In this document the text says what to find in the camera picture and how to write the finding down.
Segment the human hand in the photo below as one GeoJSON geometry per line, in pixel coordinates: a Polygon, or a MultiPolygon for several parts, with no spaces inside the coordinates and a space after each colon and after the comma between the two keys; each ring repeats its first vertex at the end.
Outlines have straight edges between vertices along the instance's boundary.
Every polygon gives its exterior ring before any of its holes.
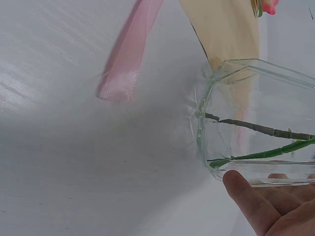
{"type": "Polygon", "coordinates": [[[258,236],[315,236],[313,185],[252,188],[237,171],[227,172],[223,183],[258,236]]]}

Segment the green flower stem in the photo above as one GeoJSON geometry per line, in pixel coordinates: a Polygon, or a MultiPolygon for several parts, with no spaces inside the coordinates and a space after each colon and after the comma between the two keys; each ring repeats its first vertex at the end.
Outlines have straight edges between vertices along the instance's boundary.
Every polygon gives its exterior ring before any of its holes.
{"type": "Polygon", "coordinates": [[[241,120],[236,119],[222,119],[220,120],[220,117],[214,116],[213,114],[206,113],[205,118],[214,119],[218,123],[225,123],[225,124],[233,124],[236,126],[245,127],[254,131],[257,131],[259,133],[263,133],[269,136],[273,137],[279,137],[284,139],[297,139],[297,140],[310,140],[315,137],[315,135],[311,134],[302,134],[302,133],[293,133],[291,131],[283,131],[279,129],[273,129],[270,127],[253,124],[241,120]]]}
{"type": "Polygon", "coordinates": [[[276,148],[273,150],[269,150],[269,151],[249,154],[249,155],[245,155],[245,156],[237,156],[237,157],[232,156],[231,158],[208,161],[208,165],[211,168],[215,169],[215,168],[219,168],[219,167],[221,167],[221,166],[223,166],[223,165],[225,165],[225,164],[227,164],[233,160],[264,159],[264,158],[279,156],[279,155],[282,155],[284,153],[289,153],[292,151],[299,150],[301,148],[305,148],[311,144],[315,144],[315,137],[308,140],[308,141],[296,141],[292,144],[289,144],[289,145],[286,145],[286,146],[283,146],[280,148],[276,148]]]}

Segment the finger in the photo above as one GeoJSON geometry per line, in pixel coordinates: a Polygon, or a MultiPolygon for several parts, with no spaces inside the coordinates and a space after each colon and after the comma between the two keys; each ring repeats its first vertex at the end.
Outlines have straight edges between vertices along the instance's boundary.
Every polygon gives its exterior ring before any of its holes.
{"type": "Polygon", "coordinates": [[[314,178],[315,179],[315,174],[310,174],[307,178],[314,178]]]}
{"type": "Polygon", "coordinates": [[[270,174],[268,178],[287,178],[285,174],[270,174]]]}
{"type": "Polygon", "coordinates": [[[256,192],[270,202],[280,215],[286,215],[301,205],[296,197],[274,187],[256,188],[256,192]]]}
{"type": "Polygon", "coordinates": [[[260,196],[237,171],[225,173],[223,183],[258,236],[264,236],[281,217],[271,203],[260,196]]]}
{"type": "MultiPolygon", "coordinates": [[[[288,178],[285,174],[270,174],[268,178],[288,178]]],[[[294,196],[301,203],[311,201],[315,199],[315,188],[311,185],[302,185],[302,186],[282,186],[277,187],[283,192],[294,196]]]]}

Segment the glass vase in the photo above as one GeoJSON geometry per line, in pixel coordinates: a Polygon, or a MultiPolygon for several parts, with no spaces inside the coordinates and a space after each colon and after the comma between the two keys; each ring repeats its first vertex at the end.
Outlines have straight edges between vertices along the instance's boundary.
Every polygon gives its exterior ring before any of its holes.
{"type": "Polygon", "coordinates": [[[198,109],[205,165],[220,180],[237,170],[255,187],[314,183],[314,101],[310,76],[260,59],[223,62],[198,109]]]}

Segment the beige paper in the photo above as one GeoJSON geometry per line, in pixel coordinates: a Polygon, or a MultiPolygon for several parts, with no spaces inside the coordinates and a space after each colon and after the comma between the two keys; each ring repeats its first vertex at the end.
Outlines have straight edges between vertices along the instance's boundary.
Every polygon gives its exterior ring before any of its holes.
{"type": "Polygon", "coordinates": [[[226,59],[259,57],[251,0],[180,0],[213,70],[226,59]]]}

